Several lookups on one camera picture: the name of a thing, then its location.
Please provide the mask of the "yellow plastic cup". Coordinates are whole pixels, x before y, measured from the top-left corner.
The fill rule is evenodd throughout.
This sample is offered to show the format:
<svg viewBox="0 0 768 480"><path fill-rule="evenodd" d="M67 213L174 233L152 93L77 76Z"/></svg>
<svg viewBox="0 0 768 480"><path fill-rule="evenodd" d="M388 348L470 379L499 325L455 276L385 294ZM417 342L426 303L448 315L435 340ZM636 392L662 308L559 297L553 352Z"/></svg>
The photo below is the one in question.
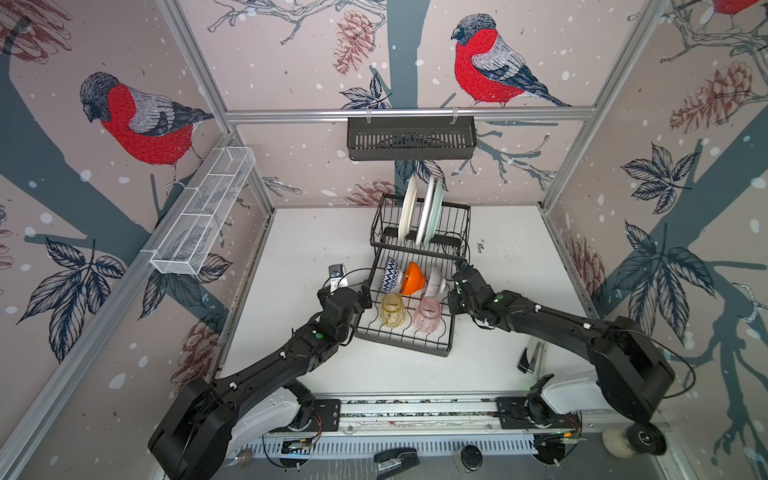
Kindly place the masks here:
<svg viewBox="0 0 768 480"><path fill-rule="evenodd" d="M388 328L400 327L406 318L406 308L402 297L398 293L389 292L381 301L380 321Z"/></svg>

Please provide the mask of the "pink plastic cup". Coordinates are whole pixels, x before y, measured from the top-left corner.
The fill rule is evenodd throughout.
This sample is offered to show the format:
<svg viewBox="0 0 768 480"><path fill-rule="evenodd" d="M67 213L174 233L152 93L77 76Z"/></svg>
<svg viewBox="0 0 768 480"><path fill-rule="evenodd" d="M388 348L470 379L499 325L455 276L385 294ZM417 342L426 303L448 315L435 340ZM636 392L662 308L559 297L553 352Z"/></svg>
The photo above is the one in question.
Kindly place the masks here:
<svg viewBox="0 0 768 480"><path fill-rule="evenodd" d="M435 298L423 298L413 319L413 325L418 332L427 335L434 333L441 324L442 306Z"/></svg>

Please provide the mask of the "black wire dish rack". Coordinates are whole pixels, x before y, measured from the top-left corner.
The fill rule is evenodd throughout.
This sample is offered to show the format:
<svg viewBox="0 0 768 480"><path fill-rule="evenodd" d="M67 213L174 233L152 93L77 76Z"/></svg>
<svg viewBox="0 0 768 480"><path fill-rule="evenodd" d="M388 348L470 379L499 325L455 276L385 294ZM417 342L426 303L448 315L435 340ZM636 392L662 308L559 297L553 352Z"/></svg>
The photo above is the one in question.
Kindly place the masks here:
<svg viewBox="0 0 768 480"><path fill-rule="evenodd" d="M448 293L458 264L469 258L471 209L444 202L426 210L413 204L410 227L400 223L404 199L384 195L370 231L374 261L365 285L372 309L356 324L363 340L446 357L452 350L455 316Z"/></svg>

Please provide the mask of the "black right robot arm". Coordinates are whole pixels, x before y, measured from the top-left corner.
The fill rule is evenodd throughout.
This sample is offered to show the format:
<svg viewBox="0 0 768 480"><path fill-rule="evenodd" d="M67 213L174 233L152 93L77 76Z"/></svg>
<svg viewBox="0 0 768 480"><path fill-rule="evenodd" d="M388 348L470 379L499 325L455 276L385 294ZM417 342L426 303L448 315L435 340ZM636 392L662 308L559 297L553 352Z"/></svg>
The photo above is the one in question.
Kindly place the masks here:
<svg viewBox="0 0 768 480"><path fill-rule="evenodd" d="M672 399L676 374L663 345L626 317L590 320L543 306L520 293L496 292L465 264L453 274L450 312L467 314L484 329L528 335L589 361L607 404L625 418L646 423L660 403Z"/></svg>

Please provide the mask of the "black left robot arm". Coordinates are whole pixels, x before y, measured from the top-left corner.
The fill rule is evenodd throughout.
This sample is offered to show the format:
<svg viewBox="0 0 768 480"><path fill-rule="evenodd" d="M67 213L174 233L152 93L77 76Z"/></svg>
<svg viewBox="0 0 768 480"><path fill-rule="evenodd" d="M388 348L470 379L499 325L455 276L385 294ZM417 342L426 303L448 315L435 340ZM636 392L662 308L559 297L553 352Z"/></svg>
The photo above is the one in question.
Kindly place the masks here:
<svg viewBox="0 0 768 480"><path fill-rule="evenodd" d="M185 385L148 442L169 479L210 479L223 464L232 431L258 403L337 353L354 322L372 307L370 286L328 294L323 310L270 355L230 376Z"/></svg>

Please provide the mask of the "white striped bowl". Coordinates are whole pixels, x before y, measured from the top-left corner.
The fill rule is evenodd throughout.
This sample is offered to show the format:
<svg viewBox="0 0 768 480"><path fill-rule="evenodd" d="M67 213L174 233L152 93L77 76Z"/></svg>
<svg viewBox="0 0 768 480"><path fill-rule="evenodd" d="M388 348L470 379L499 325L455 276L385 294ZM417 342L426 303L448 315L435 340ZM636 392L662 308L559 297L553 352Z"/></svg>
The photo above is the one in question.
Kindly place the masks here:
<svg viewBox="0 0 768 480"><path fill-rule="evenodd" d="M427 285L423 298L439 298L447 288L447 281L437 266L430 266L427 274Z"/></svg>

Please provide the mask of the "orange bowl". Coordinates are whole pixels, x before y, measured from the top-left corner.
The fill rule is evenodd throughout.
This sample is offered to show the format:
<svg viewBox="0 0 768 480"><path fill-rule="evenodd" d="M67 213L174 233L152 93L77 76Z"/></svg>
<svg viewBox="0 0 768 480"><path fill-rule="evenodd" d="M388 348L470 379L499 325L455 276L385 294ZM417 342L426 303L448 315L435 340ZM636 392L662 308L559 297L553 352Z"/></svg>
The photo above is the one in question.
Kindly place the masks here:
<svg viewBox="0 0 768 480"><path fill-rule="evenodd" d="M421 292L426 283L426 277L415 262L410 262L404 272L404 278L400 288L400 294L404 296L411 296L418 292Z"/></svg>

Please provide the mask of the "mint green plate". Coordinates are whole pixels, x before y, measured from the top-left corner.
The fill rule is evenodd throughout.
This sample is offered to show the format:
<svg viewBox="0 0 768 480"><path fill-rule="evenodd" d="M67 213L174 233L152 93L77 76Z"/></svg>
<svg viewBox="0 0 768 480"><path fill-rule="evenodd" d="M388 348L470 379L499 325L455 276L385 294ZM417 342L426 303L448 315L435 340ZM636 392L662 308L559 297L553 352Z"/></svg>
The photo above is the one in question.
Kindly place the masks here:
<svg viewBox="0 0 768 480"><path fill-rule="evenodd" d="M434 238L440 220L443 198L444 189L442 181L437 177L431 177L419 218L419 227L415 240L417 245L427 245Z"/></svg>

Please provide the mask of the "cream white plate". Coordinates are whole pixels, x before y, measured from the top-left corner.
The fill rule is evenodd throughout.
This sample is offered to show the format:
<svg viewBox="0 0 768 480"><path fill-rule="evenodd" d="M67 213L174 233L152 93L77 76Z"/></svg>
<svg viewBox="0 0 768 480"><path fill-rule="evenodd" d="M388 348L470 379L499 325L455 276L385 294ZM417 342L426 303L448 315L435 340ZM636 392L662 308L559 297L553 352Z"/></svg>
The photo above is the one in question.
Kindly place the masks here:
<svg viewBox="0 0 768 480"><path fill-rule="evenodd" d="M418 194L418 179L416 175L412 175L408 181L405 197L403 199L403 205L398 223L398 241L403 242L409 235L411 229L411 221Z"/></svg>

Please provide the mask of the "black round cap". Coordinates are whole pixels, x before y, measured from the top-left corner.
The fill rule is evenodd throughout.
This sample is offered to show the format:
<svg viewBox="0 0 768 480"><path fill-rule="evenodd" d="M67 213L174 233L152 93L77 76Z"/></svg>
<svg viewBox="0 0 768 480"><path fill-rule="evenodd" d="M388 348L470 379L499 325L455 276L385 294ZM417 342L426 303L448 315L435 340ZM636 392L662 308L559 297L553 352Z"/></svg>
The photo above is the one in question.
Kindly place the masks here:
<svg viewBox="0 0 768 480"><path fill-rule="evenodd" d="M462 474L479 471L483 467L484 457L481 450L473 444L463 445L453 453L457 470Z"/></svg>

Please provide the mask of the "metal spoon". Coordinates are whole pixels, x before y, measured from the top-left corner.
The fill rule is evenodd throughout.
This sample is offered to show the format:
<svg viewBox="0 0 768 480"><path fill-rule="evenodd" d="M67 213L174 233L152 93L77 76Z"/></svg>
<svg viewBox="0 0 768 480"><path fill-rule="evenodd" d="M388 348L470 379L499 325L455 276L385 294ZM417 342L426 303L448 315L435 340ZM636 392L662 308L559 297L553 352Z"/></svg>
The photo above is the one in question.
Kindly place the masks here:
<svg viewBox="0 0 768 480"><path fill-rule="evenodd" d="M237 468L245 468L247 467L253 459L253 451L248 449L243 449L240 452L238 452L233 458L229 458L225 464L223 465L224 468L227 467L237 467Z"/></svg>

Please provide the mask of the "horizontal aluminium crossbar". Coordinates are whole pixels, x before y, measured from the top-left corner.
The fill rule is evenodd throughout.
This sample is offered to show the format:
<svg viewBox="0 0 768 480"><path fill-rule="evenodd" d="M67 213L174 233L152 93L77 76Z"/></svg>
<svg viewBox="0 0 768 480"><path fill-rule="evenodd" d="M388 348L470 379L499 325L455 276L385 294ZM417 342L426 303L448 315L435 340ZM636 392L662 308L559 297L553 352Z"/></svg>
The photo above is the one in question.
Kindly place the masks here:
<svg viewBox="0 0 768 480"><path fill-rule="evenodd" d="M337 123L350 118L418 118L471 116L480 121L587 121L597 115L597 109L577 107L510 107L510 108L417 108L363 110L233 110L225 114L231 125Z"/></svg>

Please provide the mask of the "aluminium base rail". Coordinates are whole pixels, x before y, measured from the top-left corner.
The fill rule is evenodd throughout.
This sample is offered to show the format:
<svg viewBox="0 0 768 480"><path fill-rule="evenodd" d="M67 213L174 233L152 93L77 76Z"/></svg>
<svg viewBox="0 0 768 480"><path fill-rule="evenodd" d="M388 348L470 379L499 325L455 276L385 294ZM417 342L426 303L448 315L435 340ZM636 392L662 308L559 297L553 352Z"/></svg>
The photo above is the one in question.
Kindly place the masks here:
<svg viewBox="0 0 768 480"><path fill-rule="evenodd" d="M486 456L536 455L585 440L606 418L602 411L570 413L537 426L514 397L317 398L310 408L270 399L235 427L226 460L248 448L252 460L282 464L366 459L403 447L419 457L449 456L468 444Z"/></svg>

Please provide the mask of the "black hanging wall basket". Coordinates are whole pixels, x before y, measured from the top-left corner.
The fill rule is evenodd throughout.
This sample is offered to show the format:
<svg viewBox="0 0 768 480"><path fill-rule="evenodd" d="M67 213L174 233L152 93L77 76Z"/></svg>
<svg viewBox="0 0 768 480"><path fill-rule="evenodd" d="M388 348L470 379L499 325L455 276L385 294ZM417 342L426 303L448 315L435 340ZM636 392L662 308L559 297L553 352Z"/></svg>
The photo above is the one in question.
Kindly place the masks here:
<svg viewBox="0 0 768 480"><path fill-rule="evenodd" d="M354 161L464 160L477 147L472 116L349 118L347 150Z"/></svg>

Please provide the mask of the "white mesh wall basket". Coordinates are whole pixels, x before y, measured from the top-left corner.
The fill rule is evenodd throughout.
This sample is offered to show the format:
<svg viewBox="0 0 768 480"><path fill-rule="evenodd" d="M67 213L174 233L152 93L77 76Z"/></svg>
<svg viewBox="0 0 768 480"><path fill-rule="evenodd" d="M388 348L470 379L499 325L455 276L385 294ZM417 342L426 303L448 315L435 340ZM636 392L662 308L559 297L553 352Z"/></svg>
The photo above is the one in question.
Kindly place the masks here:
<svg viewBox="0 0 768 480"><path fill-rule="evenodd" d="M216 157L150 263L161 274L197 275L255 164L248 147L227 146Z"/></svg>

